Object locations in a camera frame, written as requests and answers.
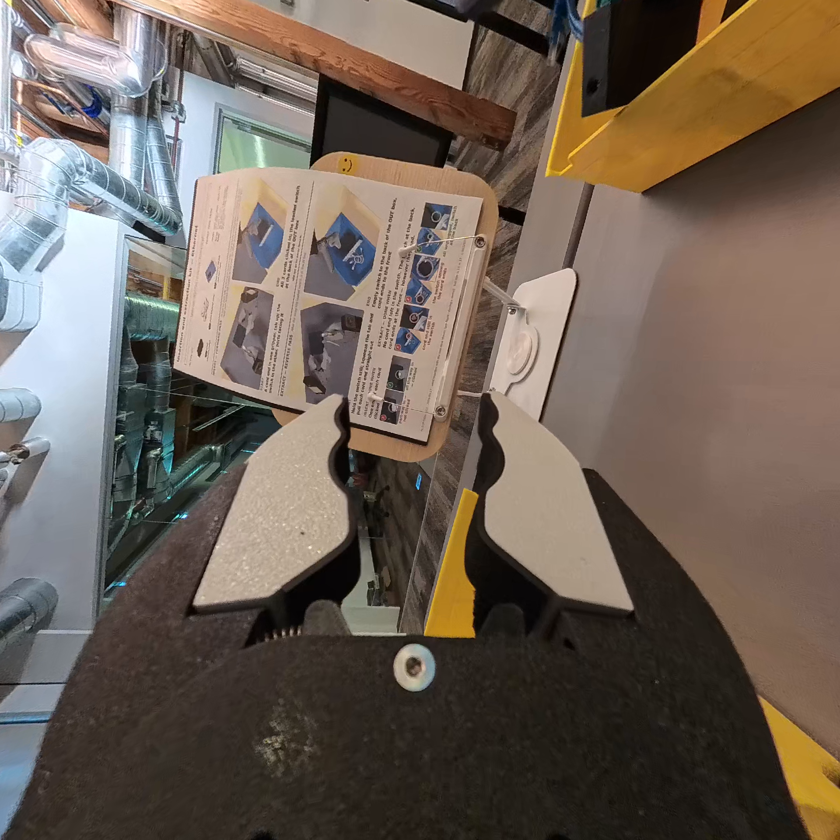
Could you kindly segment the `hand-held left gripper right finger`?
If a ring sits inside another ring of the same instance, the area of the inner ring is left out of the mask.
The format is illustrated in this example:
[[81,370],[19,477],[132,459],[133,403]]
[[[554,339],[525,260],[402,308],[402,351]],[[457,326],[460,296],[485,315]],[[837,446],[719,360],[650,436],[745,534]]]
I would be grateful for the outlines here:
[[479,400],[466,573],[477,636],[548,637],[561,612],[627,617],[634,604],[576,457],[500,392]]

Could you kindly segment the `black flat monitor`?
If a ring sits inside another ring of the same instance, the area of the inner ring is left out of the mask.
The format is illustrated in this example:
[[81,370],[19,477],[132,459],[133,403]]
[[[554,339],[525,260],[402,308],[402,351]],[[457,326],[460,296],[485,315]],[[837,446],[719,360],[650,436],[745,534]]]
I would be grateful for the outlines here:
[[310,163],[348,152],[445,166],[454,135],[368,94],[320,76]]

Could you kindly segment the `instruction poster on wooden board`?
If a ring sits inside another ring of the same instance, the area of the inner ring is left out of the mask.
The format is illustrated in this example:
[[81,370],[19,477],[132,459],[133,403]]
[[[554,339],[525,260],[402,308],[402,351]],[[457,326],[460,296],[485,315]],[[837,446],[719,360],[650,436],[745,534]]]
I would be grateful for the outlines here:
[[498,202],[451,167],[332,153],[194,185],[174,369],[350,448],[421,461],[453,422]]

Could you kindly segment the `black ethernet switch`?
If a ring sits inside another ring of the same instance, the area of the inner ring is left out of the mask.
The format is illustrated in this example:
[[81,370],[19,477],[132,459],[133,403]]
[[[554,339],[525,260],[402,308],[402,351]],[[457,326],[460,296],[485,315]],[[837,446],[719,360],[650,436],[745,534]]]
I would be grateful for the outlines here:
[[582,117],[626,106],[697,42],[701,1],[618,1],[582,19]]

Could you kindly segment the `wooden support post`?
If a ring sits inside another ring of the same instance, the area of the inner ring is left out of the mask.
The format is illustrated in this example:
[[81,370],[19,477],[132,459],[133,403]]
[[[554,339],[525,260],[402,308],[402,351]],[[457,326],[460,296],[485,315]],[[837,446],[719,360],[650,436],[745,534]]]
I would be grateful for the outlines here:
[[119,5],[228,46],[285,60],[414,117],[504,150],[517,114],[247,1],[119,1]]

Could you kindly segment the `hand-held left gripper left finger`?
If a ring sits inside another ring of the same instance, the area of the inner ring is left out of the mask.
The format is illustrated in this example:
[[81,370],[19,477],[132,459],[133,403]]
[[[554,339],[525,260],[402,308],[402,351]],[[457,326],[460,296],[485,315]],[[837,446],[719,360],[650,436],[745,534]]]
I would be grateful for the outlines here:
[[330,395],[248,459],[197,586],[198,615],[256,609],[280,635],[350,635],[341,603],[361,576],[348,401]]

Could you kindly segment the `yellow plastic bin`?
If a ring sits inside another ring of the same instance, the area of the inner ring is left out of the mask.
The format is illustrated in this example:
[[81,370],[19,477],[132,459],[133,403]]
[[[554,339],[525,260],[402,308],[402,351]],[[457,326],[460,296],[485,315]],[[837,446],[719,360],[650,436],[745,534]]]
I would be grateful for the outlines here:
[[[424,634],[474,637],[475,588],[466,574],[466,538],[478,495],[464,489],[437,573]],[[810,838],[839,838],[839,762],[773,707],[759,702],[779,754],[785,780]]]
[[839,86],[839,2],[751,1],[621,108],[584,117],[574,47],[546,176],[642,193]]

